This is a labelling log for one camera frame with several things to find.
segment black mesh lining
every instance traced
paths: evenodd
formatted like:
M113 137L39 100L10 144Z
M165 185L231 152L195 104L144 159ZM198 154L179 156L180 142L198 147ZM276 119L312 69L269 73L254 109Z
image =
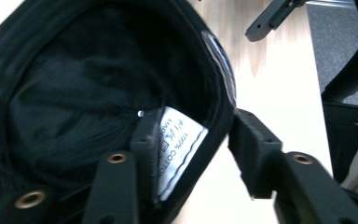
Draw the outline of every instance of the black mesh lining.
M125 148L138 110L172 106L206 125L211 95L172 27L144 8L104 4L39 52L9 105L16 167L60 191Z

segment white surface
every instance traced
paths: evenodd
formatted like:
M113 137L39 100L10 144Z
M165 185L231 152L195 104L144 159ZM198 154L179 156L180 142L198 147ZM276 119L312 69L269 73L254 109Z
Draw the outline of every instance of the white surface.
M0 0L0 23L20 4ZM268 0L190 1L227 51L237 79L238 107L256 114L283 150L316 157L331 173L307 11L251 43L245 29ZM252 201L223 143L174 223L276 223L272 200Z

